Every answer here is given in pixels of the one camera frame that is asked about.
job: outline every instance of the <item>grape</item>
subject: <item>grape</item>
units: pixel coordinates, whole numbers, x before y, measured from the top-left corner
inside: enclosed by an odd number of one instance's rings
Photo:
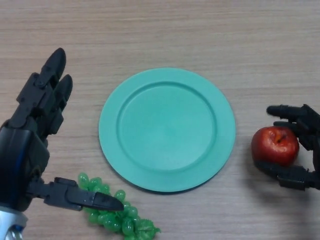
[[[98,216],[99,216],[98,213],[95,213],[95,212],[91,213],[89,216],[89,222],[91,224],[97,224],[98,223]]]
[[[97,223],[100,225],[103,225],[106,217],[107,217],[107,214],[104,214],[104,215],[100,214],[97,218]]]
[[[78,175],[78,184],[81,189],[87,190],[89,186],[89,177],[86,173],[81,172]]]
[[[130,204],[130,202],[128,202],[128,201],[124,201],[124,202],[123,202],[123,206],[124,206],[124,208],[128,208],[128,207],[131,206],[131,204]]]
[[[118,190],[116,191],[114,197],[118,200],[120,200],[121,202],[123,202],[126,198],[126,193],[123,190]]]
[[[99,210],[99,213],[101,214],[101,215],[106,215],[106,214],[108,214],[108,213],[110,213],[109,211],[106,211],[106,210]]]
[[[121,223],[113,213],[109,213],[106,215],[103,221],[103,225],[106,229],[112,232],[118,232],[121,229]]]
[[[88,189],[89,189],[89,191],[93,191],[93,190],[94,190],[94,187],[95,187],[96,185],[101,185],[101,184],[102,184],[102,179],[101,179],[101,177],[91,178],[90,181],[89,181]]]
[[[134,222],[130,218],[124,219],[122,223],[122,232],[126,236],[131,236],[135,234]]]
[[[84,190],[111,195],[109,185],[103,183],[101,177],[89,179],[86,173],[81,172],[78,175],[78,185]],[[96,210],[84,207],[83,210],[88,213],[88,221],[92,224],[102,225],[111,232],[122,233],[124,240],[152,240],[156,233],[161,232],[151,220],[139,217],[138,209],[130,202],[125,201],[126,193],[124,190],[118,190],[114,197],[123,203],[123,211]]]
[[[110,195],[110,187],[108,184],[101,185],[102,193]]]
[[[137,225],[137,222],[140,220],[141,218],[139,216],[136,216],[134,218],[132,218],[132,221],[134,223],[134,225],[136,226]]]
[[[99,213],[98,210],[92,209],[92,208],[89,208],[89,207],[84,207],[83,210],[84,210],[85,212],[89,213],[89,214],[97,214],[97,213]]]
[[[138,209],[135,206],[129,206],[127,216],[130,218],[136,218],[138,216]]]
[[[95,185],[92,191],[93,192],[103,193],[102,185],[101,184]]]

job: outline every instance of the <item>wooden table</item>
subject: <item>wooden table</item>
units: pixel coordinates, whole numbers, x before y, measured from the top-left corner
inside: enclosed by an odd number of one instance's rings
[[[309,104],[320,111],[320,4],[316,0],[2,0],[0,119],[58,47],[74,88],[58,135],[49,137],[46,182],[85,171],[123,189],[161,228],[159,240],[316,240],[320,192],[280,188],[250,160],[254,132],[271,125],[266,107]],[[106,164],[100,111],[127,77],[156,67],[197,72],[230,101],[237,125],[232,155],[204,186],[159,196],[137,190]],[[313,168],[312,152],[299,162]],[[82,212],[35,199],[25,212],[27,240],[120,240],[87,224]]]

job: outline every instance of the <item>green plate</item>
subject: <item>green plate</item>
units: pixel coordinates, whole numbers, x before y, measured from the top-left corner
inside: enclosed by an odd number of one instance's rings
[[[107,99],[99,140],[112,168],[140,188],[193,189],[227,162],[236,122],[223,93],[202,76],[177,68],[140,72]]]

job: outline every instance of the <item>fake apple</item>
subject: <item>fake apple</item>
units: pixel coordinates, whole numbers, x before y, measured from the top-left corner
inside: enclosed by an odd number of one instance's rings
[[[266,161],[288,167],[299,153],[299,142],[287,127],[267,126],[259,129],[252,137],[251,154],[254,161]]]

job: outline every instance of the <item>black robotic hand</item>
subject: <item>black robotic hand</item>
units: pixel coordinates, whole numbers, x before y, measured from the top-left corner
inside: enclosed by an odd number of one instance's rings
[[[301,107],[272,105],[266,112],[280,119],[286,119],[287,121],[275,121],[273,125],[290,128],[300,144],[307,151],[313,151],[314,171],[310,172],[303,166],[283,167],[265,161],[255,161],[255,166],[277,180],[281,187],[303,191],[306,188],[320,190],[320,115],[306,104]]]
[[[60,80],[65,66],[66,53],[58,48],[40,73],[31,74],[16,99],[16,111],[0,128],[0,207],[23,212],[33,198],[41,198],[50,206],[76,211],[122,211],[118,199],[82,190],[74,180],[56,177],[45,184],[41,178],[50,157],[47,137],[63,123],[73,89],[70,75]]]

